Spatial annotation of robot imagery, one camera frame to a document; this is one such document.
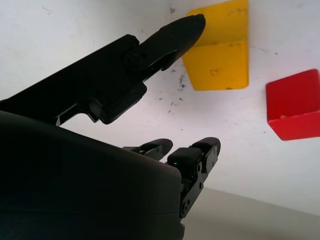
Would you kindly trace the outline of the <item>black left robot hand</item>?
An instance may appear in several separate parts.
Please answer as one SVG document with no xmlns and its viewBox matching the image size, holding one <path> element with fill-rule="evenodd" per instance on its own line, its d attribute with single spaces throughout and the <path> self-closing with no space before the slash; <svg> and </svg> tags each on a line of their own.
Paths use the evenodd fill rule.
<svg viewBox="0 0 320 240">
<path fill-rule="evenodd" d="M 0 103 L 3 240 L 181 240 L 221 150 L 206 137 L 119 148 L 61 128 L 78 114 L 110 124 L 201 37 L 202 14 L 146 41 L 125 35 Z"/>
</svg>

